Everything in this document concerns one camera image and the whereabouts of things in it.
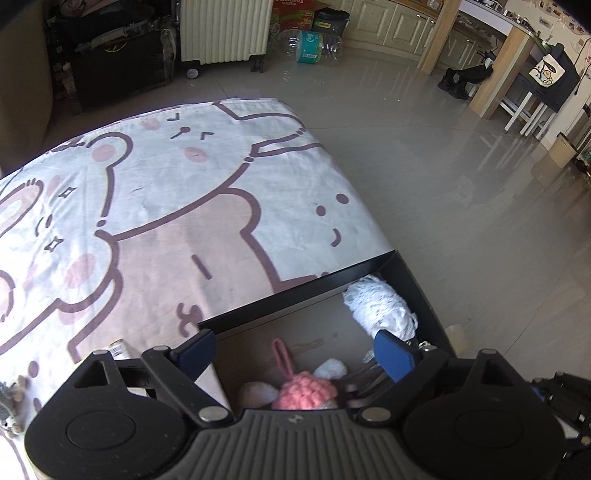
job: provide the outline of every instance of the black boot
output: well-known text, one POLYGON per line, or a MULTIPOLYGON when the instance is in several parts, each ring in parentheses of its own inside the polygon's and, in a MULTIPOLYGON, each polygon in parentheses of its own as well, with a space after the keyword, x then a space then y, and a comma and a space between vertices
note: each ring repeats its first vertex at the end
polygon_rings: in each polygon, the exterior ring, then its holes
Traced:
POLYGON ((441 82, 439 82, 437 84, 437 86, 443 90, 444 92, 449 92, 450 89, 453 88, 453 86, 456 84, 456 82, 453 81, 453 76, 456 74, 456 71, 453 69, 447 69, 447 71, 445 72, 445 75, 443 76, 443 78, 441 79, 441 82))
POLYGON ((452 97, 458 98, 460 100, 468 100, 470 97, 466 93, 466 85, 467 85, 467 82, 462 82, 462 81, 457 82, 453 86, 453 88, 449 91, 449 94, 452 97))
POLYGON ((492 75, 492 67, 485 67, 484 65, 477 65, 465 70, 458 70, 456 74, 460 77, 458 82, 469 82, 477 84, 486 80, 492 75))

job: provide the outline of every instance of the white blanket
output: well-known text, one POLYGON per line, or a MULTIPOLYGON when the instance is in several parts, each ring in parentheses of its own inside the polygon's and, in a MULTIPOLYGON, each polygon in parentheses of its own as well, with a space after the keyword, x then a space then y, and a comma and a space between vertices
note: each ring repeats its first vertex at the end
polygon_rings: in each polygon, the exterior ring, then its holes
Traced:
MULTIPOLYGON (((277 100, 117 122, 0 180, 0 381, 29 377, 28 424, 94 349, 175 347, 204 319, 388 250, 277 100)), ((223 401, 213 369, 203 385, 223 401)), ((33 480, 22 436, 0 436, 0 458, 3 478, 33 480)))

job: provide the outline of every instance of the blue gripper pad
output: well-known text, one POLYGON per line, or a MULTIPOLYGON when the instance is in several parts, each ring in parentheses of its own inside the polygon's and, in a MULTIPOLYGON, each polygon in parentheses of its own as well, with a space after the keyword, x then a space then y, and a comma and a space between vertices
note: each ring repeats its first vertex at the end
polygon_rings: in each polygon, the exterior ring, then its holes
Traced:
POLYGON ((414 370, 419 352, 387 330, 380 330, 374 339, 375 359, 395 382, 414 370))

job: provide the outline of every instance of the glossy floor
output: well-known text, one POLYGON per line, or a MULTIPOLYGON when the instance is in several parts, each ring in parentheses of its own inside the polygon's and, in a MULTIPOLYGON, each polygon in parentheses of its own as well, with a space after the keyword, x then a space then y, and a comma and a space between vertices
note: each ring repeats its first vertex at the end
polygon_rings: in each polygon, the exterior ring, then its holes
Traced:
POLYGON ((349 50, 337 67, 268 61, 204 69, 72 117, 46 147, 135 113, 231 97, 291 105, 350 178, 444 325, 527 378, 591 377, 591 193, 534 140, 479 119, 415 63, 349 50))

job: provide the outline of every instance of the sticker on bag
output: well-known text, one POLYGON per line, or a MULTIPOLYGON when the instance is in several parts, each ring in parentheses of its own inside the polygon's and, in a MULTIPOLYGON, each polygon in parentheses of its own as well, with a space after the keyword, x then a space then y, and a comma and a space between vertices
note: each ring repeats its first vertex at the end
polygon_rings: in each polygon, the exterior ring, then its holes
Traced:
POLYGON ((530 72, 530 76, 534 78, 542 87, 548 88, 555 84, 564 75, 564 69, 558 64, 552 55, 546 55, 540 60, 530 72))

